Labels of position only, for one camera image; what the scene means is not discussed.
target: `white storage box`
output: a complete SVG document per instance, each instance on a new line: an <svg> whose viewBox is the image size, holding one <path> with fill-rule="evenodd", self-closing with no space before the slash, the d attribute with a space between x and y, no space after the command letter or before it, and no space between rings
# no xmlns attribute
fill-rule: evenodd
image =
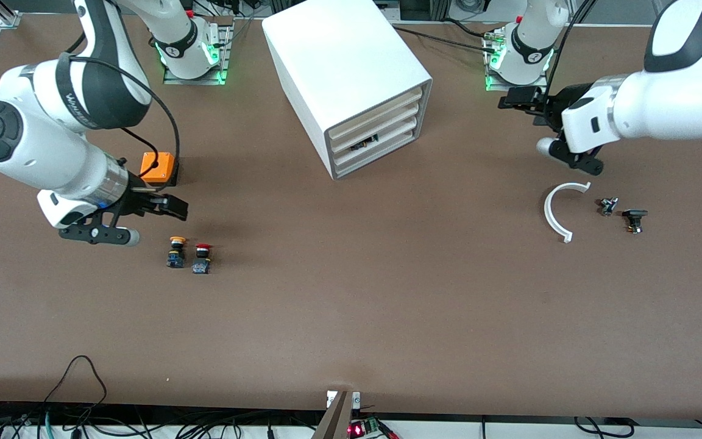
<svg viewBox="0 0 702 439"><path fill-rule="evenodd" d="M432 78L371 0L306 0L262 28L332 178L419 136Z"/></svg>

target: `green led light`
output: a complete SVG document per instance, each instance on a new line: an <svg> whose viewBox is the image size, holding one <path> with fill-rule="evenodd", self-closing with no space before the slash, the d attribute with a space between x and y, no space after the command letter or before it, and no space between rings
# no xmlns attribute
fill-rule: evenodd
<svg viewBox="0 0 702 439"><path fill-rule="evenodd" d="M544 64L544 72L546 72L546 70L548 70L548 64L549 64L549 62L551 62L552 56L554 56L554 49L552 49L551 52L549 52L548 56L546 57L546 64Z"/></svg>
<svg viewBox="0 0 702 439"><path fill-rule="evenodd" d="M156 46L156 52L158 52L159 61L166 66L167 61L164 61L164 52L161 51L161 48L159 48L158 45Z"/></svg>
<svg viewBox="0 0 702 439"><path fill-rule="evenodd" d="M215 47L212 47L212 45L201 45L201 48L205 52L205 56L207 58L207 61L213 65L217 64L217 62L218 62L218 49Z"/></svg>

